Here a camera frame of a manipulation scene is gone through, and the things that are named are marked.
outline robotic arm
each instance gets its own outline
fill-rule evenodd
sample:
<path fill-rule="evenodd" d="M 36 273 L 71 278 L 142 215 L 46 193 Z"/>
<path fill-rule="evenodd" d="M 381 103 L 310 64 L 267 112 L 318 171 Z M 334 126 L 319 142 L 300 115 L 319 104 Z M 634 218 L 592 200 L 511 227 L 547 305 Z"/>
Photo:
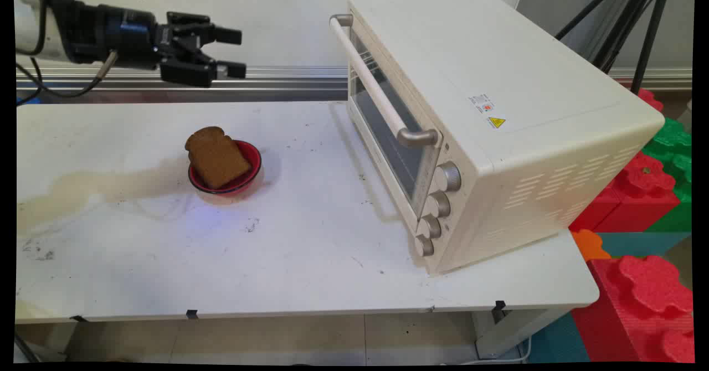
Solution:
<path fill-rule="evenodd" d="M 18 54 L 141 70 L 159 65 L 162 80 L 199 87 L 211 86 L 218 66 L 230 78 L 246 76 L 245 64 L 214 60 L 202 52 L 207 43 L 241 44 L 240 30 L 216 26 L 208 16 L 169 12 L 167 24 L 160 25 L 146 11 L 76 0 L 16 0 L 15 20 Z"/>

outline oven door handle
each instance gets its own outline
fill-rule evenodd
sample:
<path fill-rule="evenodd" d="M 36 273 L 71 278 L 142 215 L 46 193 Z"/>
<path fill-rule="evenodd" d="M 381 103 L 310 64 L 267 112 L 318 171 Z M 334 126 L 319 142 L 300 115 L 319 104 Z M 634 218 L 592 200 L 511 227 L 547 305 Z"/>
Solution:
<path fill-rule="evenodd" d="M 345 48 L 345 53 L 350 59 L 352 68 L 356 71 L 359 78 L 362 80 L 362 84 L 367 89 L 367 92 L 372 97 L 374 105 L 382 114 L 384 121 L 387 122 L 388 128 L 392 131 L 392 134 L 397 138 L 397 141 L 406 147 L 423 147 L 423 146 L 433 146 L 438 141 L 438 132 L 434 129 L 427 131 L 412 132 L 407 127 L 406 124 L 401 120 L 401 116 L 395 110 L 392 102 L 389 101 L 385 93 L 382 91 L 377 79 L 372 76 L 369 68 L 362 60 L 362 57 L 352 45 L 352 41 L 347 37 L 342 26 L 352 26 L 353 17 L 350 14 L 337 14 L 330 17 L 330 28 L 335 33 L 342 47 Z"/>

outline oven door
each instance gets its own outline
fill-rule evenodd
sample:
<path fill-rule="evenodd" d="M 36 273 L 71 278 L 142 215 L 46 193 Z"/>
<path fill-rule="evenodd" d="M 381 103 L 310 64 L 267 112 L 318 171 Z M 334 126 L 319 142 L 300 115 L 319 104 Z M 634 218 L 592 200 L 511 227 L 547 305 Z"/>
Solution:
<path fill-rule="evenodd" d="M 443 137 L 356 18 L 349 41 L 364 63 L 358 68 L 356 60 L 350 58 L 350 115 L 409 230 L 415 234 Z"/>

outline white table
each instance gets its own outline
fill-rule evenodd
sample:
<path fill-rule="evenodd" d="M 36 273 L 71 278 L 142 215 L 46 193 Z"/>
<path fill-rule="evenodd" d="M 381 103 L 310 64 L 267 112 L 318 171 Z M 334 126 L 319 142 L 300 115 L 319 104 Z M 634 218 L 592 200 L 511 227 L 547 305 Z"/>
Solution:
<path fill-rule="evenodd" d="M 598 298 L 567 231 L 429 277 L 343 102 L 28 104 L 17 120 L 16 323 L 504 301 L 518 311 L 481 338 L 493 353 Z M 184 142 L 211 125 L 263 154 L 226 204 L 187 179 Z"/>

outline yellow warning sticker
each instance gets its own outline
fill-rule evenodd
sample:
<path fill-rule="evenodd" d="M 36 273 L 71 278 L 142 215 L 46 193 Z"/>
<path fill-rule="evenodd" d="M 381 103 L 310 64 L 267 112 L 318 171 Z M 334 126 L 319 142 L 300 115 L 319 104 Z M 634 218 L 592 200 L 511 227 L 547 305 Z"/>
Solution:
<path fill-rule="evenodd" d="M 500 118 L 488 118 L 490 123 L 492 123 L 492 126 L 495 128 L 500 128 L 502 126 L 502 123 L 505 123 L 506 119 L 500 119 Z"/>

